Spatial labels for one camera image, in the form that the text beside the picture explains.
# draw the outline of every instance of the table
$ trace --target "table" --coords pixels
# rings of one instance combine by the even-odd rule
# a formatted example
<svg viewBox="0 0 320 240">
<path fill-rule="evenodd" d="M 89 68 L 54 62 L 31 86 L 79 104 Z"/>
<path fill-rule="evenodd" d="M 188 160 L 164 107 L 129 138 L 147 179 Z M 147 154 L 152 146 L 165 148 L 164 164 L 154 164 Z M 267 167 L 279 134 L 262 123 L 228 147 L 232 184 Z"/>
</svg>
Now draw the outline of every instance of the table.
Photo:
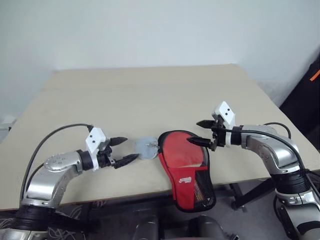
<svg viewBox="0 0 320 240">
<path fill-rule="evenodd" d="M 134 152 L 136 139 L 158 137 L 171 130 L 188 130 L 204 138 L 211 131 L 196 125 L 212 119 L 212 110 L 227 101 L 237 125 L 280 122 L 286 124 L 306 168 L 320 169 L 319 153 L 273 104 L 268 96 L 235 64 L 83 69 L 55 72 L 9 135 L 0 144 L 0 209 L 19 206 L 19 192 L 27 163 L 35 147 L 52 130 L 71 123 L 94 124 L 110 137 L 129 140 L 113 148 L 116 159 Z M 277 126 L 280 134 L 286 131 Z M 52 136 L 39 151 L 33 169 L 55 154 L 85 149 L 85 127 Z M 262 160 L 239 146 L 210 152 L 213 184 L 235 183 L 269 176 Z M 135 160 L 113 169 L 87 171 L 73 179 L 62 204 L 114 199 L 171 189 L 158 158 Z"/>
</svg>

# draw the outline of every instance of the white plastic bracket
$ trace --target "white plastic bracket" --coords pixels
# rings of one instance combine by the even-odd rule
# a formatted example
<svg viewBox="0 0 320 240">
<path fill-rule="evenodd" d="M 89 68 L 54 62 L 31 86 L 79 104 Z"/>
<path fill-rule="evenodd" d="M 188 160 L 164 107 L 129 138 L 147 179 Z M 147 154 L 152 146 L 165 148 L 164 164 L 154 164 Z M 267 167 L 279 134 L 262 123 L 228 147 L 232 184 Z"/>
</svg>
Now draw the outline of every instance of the white plastic bracket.
<svg viewBox="0 0 320 240">
<path fill-rule="evenodd" d="M 88 137 L 85 139 L 85 146 L 92 160 L 93 171 L 99 169 L 97 154 L 100 150 L 103 150 L 106 147 L 108 140 L 109 139 L 106 137 L 101 128 L 98 127 L 92 128 Z"/>
<path fill-rule="evenodd" d="M 229 105 L 223 101 L 220 103 L 214 112 L 212 113 L 212 117 L 215 120 L 218 120 L 218 116 L 221 116 L 224 120 L 223 125 L 226 129 L 232 130 L 232 128 L 236 124 L 236 114 L 231 110 Z M 225 133 L 225 146 L 230 148 L 231 147 L 231 132 Z"/>
</svg>

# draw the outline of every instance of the white wall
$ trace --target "white wall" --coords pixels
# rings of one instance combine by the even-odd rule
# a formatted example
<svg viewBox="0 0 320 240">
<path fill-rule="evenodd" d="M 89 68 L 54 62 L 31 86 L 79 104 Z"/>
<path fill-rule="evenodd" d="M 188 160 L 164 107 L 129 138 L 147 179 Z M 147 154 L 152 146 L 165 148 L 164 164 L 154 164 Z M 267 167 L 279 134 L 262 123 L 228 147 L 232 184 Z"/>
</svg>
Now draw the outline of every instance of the white wall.
<svg viewBox="0 0 320 240">
<path fill-rule="evenodd" d="M 281 104 L 320 46 L 319 0 L 1 0 L 0 116 L 54 70 L 237 63 Z"/>
</svg>

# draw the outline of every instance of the orange strap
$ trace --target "orange strap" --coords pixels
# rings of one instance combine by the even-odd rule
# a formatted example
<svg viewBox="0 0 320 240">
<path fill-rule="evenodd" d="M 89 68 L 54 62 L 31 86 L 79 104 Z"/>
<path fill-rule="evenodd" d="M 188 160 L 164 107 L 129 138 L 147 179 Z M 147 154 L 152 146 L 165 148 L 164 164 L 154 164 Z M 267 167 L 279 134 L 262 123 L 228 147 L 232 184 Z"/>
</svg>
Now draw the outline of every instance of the orange strap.
<svg viewBox="0 0 320 240">
<path fill-rule="evenodd" d="M 310 81 L 313 82 L 320 75 L 320 70 L 318 70 L 313 77 L 310 78 Z"/>
</svg>

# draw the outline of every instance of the black cable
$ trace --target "black cable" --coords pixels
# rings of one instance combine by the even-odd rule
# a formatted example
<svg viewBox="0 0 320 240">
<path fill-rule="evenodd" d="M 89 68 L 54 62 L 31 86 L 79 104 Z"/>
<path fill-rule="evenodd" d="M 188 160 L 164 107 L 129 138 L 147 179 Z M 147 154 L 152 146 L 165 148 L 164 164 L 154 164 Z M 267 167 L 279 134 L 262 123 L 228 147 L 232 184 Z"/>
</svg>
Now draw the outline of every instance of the black cable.
<svg viewBox="0 0 320 240">
<path fill-rule="evenodd" d="M 320 174 L 315 173 L 314 171 L 307 170 L 306 172 L 309 173 L 309 174 L 313 174 L 313 175 L 316 175 L 316 176 L 320 177 Z"/>
<path fill-rule="evenodd" d="M 26 189 L 26 183 L 27 183 L 27 180 L 28 180 L 28 175 L 29 175 L 29 172 L 30 172 L 30 169 L 31 169 L 31 166 L 32 166 L 32 163 L 34 162 L 35 158 L 36 158 L 36 155 L 39 151 L 39 149 L 41 148 L 41 146 L 45 143 L 46 140 L 48 140 L 48 138 L 50 138 L 53 134 L 61 131 L 61 130 L 64 130 L 64 129 L 67 129 L 67 128 L 72 128 L 72 127 L 77 127 L 77 126 L 85 126 L 88 128 L 89 132 L 92 130 L 92 128 L 94 127 L 93 125 L 90 125 L 90 124 L 85 124 L 85 123 L 75 123 L 75 124 L 70 124 L 70 125 L 65 125 L 65 126 L 62 126 L 62 127 L 59 127 L 58 129 L 52 131 L 51 133 L 49 133 L 47 136 L 45 136 L 44 139 L 42 139 L 42 141 L 39 143 L 39 145 L 35 148 L 31 158 L 30 158 L 30 161 L 26 167 L 26 170 L 25 170 L 25 173 L 24 173 L 24 177 L 23 177 L 23 181 L 22 181 L 22 186 L 21 186 L 21 191 L 20 191 L 20 206 L 21 206 L 21 201 L 23 200 L 24 198 L 24 194 L 25 194 L 25 189 Z"/>
<path fill-rule="evenodd" d="M 227 132 L 227 133 L 241 133 L 241 134 L 259 134 L 259 135 L 264 135 L 267 137 L 270 137 L 272 139 L 278 140 L 279 142 L 283 143 L 284 145 L 286 145 L 288 148 L 291 149 L 291 151 L 295 154 L 299 166 L 300 166 L 300 170 L 305 170 L 305 165 L 302 162 L 301 156 L 298 153 L 298 151 L 290 144 L 288 143 L 286 140 L 283 140 L 281 137 L 278 137 L 276 135 L 264 132 L 264 131 L 256 131 L 256 130 L 230 130 L 230 129 L 225 129 L 223 127 L 219 127 L 218 128 L 221 131 Z M 316 186 L 314 185 L 314 183 L 311 181 L 310 177 L 308 176 L 308 174 L 305 175 L 305 177 L 308 179 L 312 190 L 315 192 L 316 196 L 320 199 L 320 193 L 318 191 L 318 189 L 316 188 Z"/>
<path fill-rule="evenodd" d="M 277 210 L 277 200 L 278 200 L 278 197 L 277 197 L 277 195 L 275 195 L 274 199 L 273 199 L 273 210 L 276 215 L 276 218 L 281 222 L 281 218 L 280 218 L 278 210 Z"/>
<path fill-rule="evenodd" d="M 44 164 L 41 163 L 41 164 L 31 173 L 31 175 L 30 175 L 30 177 L 29 177 L 29 180 L 28 180 L 28 182 L 27 182 L 27 184 L 26 184 L 26 189 L 28 189 L 28 187 L 29 187 L 29 185 L 30 185 L 30 182 L 31 182 L 31 179 L 34 177 L 34 175 L 36 174 L 36 172 L 38 172 L 38 170 L 39 170 L 40 168 L 42 168 L 43 166 L 44 166 Z"/>
<path fill-rule="evenodd" d="M 288 132 L 288 138 L 289 139 L 291 139 L 291 131 L 290 131 L 290 129 L 286 126 L 286 125 L 284 125 L 283 123 L 281 123 L 281 122 L 268 122 L 268 123 L 265 123 L 264 125 L 279 125 L 279 126 L 281 126 L 281 127 L 284 127 L 285 128 L 285 130 Z"/>
</svg>

